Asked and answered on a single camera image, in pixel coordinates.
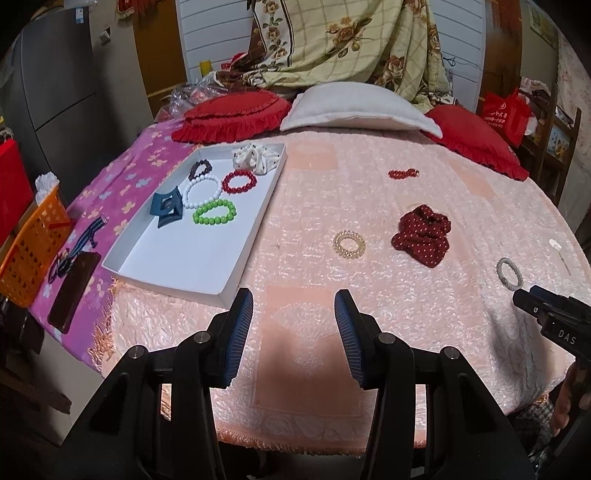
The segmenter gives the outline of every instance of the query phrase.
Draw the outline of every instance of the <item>white pillow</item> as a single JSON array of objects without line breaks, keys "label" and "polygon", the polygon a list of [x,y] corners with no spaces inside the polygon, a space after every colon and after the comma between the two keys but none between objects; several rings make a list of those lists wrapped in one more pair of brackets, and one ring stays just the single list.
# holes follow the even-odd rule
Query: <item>white pillow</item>
[{"label": "white pillow", "polygon": [[297,96],[280,130],[298,127],[425,130],[441,138],[439,126],[400,95],[377,85],[332,82]]}]

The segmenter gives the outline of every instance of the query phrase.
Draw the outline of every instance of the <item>bracelet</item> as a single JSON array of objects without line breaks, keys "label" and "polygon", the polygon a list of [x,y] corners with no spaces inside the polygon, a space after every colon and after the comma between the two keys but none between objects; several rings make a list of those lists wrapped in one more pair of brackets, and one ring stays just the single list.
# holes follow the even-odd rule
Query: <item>bracelet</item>
[{"label": "bracelet", "polygon": [[[236,188],[230,187],[230,180],[232,180],[234,177],[248,177],[250,179],[250,182],[248,182],[246,185],[244,185],[242,187],[236,187]],[[248,190],[253,188],[255,185],[256,185],[256,177],[249,170],[231,171],[228,175],[226,175],[226,177],[222,181],[222,189],[226,193],[248,192]]]},{"label": "bracelet", "polygon": [[[357,243],[357,249],[351,251],[343,247],[340,243],[345,238],[350,238],[355,243]],[[363,240],[363,237],[361,237],[361,235],[358,233],[352,232],[351,230],[344,230],[336,235],[335,239],[333,240],[333,247],[335,248],[335,251],[343,258],[359,258],[365,253],[365,240]]]},{"label": "bracelet", "polygon": [[409,177],[418,177],[418,170],[416,168],[409,168],[407,171],[404,170],[390,170],[388,176],[394,180],[407,179]]},{"label": "bracelet", "polygon": [[[189,192],[197,183],[199,183],[200,181],[203,181],[203,180],[211,180],[211,181],[214,181],[215,183],[217,183],[216,193],[214,193],[212,197],[209,197],[208,199],[206,199],[202,202],[189,203]],[[201,175],[200,177],[197,177],[196,179],[191,180],[189,182],[189,185],[187,185],[187,187],[184,189],[183,207],[185,207],[187,210],[195,210],[199,207],[202,207],[207,202],[212,202],[214,200],[217,200],[218,198],[220,198],[221,194],[222,194],[222,185],[220,184],[219,178],[215,177],[214,175],[210,175],[209,173],[206,175]]]},{"label": "bracelet", "polygon": [[[513,270],[515,275],[517,275],[517,285],[513,285],[512,283],[510,283],[509,280],[507,280],[503,275],[501,268],[504,264],[508,265],[509,268]],[[517,265],[515,265],[508,258],[503,257],[499,260],[499,262],[496,265],[496,274],[499,276],[499,280],[501,281],[501,283],[511,291],[519,290],[521,287],[523,287],[523,276],[521,275],[519,268],[517,268]]]},{"label": "bracelet", "polygon": [[[228,214],[222,217],[204,217],[203,214],[215,207],[226,207]],[[193,222],[204,225],[219,225],[220,223],[228,223],[234,220],[236,216],[236,207],[230,200],[217,199],[212,202],[207,202],[205,205],[199,207],[193,212]]]},{"label": "bracelet", "polygon": [[[197,175],[197,169],[201,165],[205,165],[205,169],[199,175]],[[191,173],[189,173],[189,180],[195,180],[197,177],[207,175],[208,173],[211,173],[212,170],[213,170],[213,167],[209,163],[209,160],[199,160],[195,165],[193,165],[191,167]]]}]

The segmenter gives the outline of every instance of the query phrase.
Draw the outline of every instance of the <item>red box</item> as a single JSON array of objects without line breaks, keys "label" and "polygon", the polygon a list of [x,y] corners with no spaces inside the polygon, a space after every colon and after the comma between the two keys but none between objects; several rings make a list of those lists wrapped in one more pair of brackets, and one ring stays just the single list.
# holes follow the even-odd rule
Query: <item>red box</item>
[{"label": "red box", "polygon": [[17,143],[7,140],[0,145],[0,244],[16,227],[32,201],[33,190]]}]

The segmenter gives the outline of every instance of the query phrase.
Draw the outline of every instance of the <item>gray appliance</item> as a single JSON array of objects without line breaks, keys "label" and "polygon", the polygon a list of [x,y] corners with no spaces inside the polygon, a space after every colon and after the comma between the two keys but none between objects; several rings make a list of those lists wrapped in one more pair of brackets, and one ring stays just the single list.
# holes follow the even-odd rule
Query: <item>gray appliance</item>
[{"label": "gray appliance", "polygon": [[82,20],[61,9],[29,23],[0,89],[29,180],[52,171],[67,204],[123,152],[94,71],[87,8]]}]

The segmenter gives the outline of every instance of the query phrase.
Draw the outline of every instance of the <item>yellow object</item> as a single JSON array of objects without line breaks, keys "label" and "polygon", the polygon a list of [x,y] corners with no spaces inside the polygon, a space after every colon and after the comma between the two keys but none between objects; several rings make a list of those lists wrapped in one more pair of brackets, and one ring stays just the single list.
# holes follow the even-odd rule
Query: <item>yellow object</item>
[{"label": "yellow object", "polygon": [[213,71],[212,62],[210,60],[200,61],[199,68],[201,69],[202,77],[205,77],[205,75]]}]

